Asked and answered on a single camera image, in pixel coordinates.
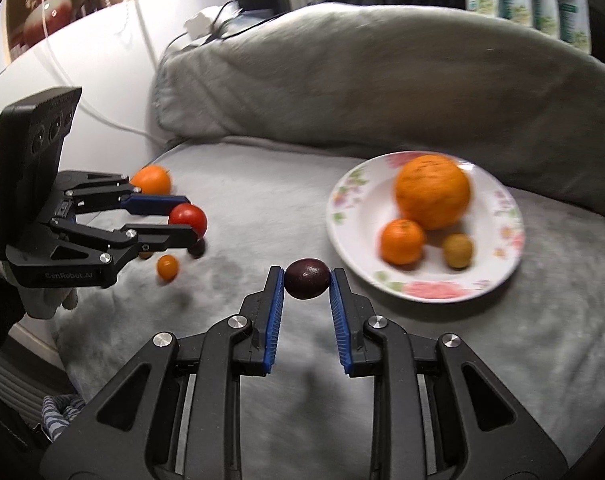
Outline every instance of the cherry tomato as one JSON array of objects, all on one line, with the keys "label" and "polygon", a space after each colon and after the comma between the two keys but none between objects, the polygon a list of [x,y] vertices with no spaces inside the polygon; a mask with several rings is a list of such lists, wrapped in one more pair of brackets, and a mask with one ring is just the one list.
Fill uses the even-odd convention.
[{"label": "cherry tomato", "polygon": [[161,256],[156,264],[158,275],[166,282],[170,282],[178,275],[179,267],[178,260],[171,254]]},{"label": "cherry tomato", "polygon": [[179,204],[169,214],[170,224],[191,225],[191,229],[202,238],[207,231],[207,217],[199,207],[193,204]]},{"label": "cherry tomato", "polygon": [[151,165],[142,168],[129,184],[139,187],[141,192],[148,195],[171,194],[171,177],[167,170],[160,166]]}]

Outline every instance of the blue gripper pad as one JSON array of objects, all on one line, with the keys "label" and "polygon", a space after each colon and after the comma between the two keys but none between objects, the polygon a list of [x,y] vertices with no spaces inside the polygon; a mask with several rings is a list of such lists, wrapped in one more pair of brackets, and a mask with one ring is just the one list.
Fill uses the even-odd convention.
[{"label": "blue gripper pad", "polygon": [[346,321],[345,305],[343,304],[340,287],[335,278],[335,270],[331,272],[331,284],[329,285],[329,300],[331,303],[331,314],[333,316],[333,328],[335,329],[335,340],[338,344],[340,364],[345,368],[345,374],[349,374],[353,368],[351,359],[351,337],[349,325]]},{"label": "blue gripper pad", "polygon": [[271,309],[269,310],[269,321],[265,333],[265,358],[263,365],[266,373],[271,373],[271,367],[276,360],[278,349],[278,335],[280,333],[280,322],[282,320],[282,303],[284,302],[284,270],[278,272],[278,282],[274,290]]}]

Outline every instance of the orange fruit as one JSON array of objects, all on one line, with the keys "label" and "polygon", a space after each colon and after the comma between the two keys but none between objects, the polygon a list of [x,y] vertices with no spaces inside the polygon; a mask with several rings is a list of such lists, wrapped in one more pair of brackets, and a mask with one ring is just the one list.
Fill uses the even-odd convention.
[{"label": "orange fruit", "polygon": [[425,232],[416,222],[400,218],[380,234],[380,256],[391,265],[412,264],[422,258]]},{"label": "orange fruit", "polygon": [[132,186],[139,187],[144,194],[171,194],[171,177],[169,173],[165,168],[155,166],[154,164],[138,171],[129,183]]},{"label": "orange fruit", "polygon": [[444,229],[455,224],[470,201],[467,175],[444,155],[419,156],[397,175],[396,202],[400,213],[423,229]]},{"label": "orange fruit", "polygon": [[158,275],[166,282],[170,282],[178,275],[179,268],[178,260],[171,254],[159,257],[156,264]]}]

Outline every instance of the glove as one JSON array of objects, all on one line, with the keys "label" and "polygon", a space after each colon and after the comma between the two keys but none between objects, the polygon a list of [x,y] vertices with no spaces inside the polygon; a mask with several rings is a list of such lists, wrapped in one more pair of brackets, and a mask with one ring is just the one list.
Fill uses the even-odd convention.
[{"label": "glove", "polygon": [[51,319],[59,306],[73,310],[78,304],[75,288],[25,288],[18,283],[7,262],[0,262],[0,277],[17,288],[30,317]]}]

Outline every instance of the red cherry tomato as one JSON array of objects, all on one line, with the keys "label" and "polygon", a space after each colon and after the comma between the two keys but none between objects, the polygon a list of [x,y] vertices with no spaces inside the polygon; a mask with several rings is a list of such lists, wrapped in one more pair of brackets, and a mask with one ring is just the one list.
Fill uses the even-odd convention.
[{"label": "red cherry tomato", "polygon": [[191,225],[191,229],[202,238],[207,232],[207,217],[202,209],[193,204],[179,204],[169,214],[170,224]]}]

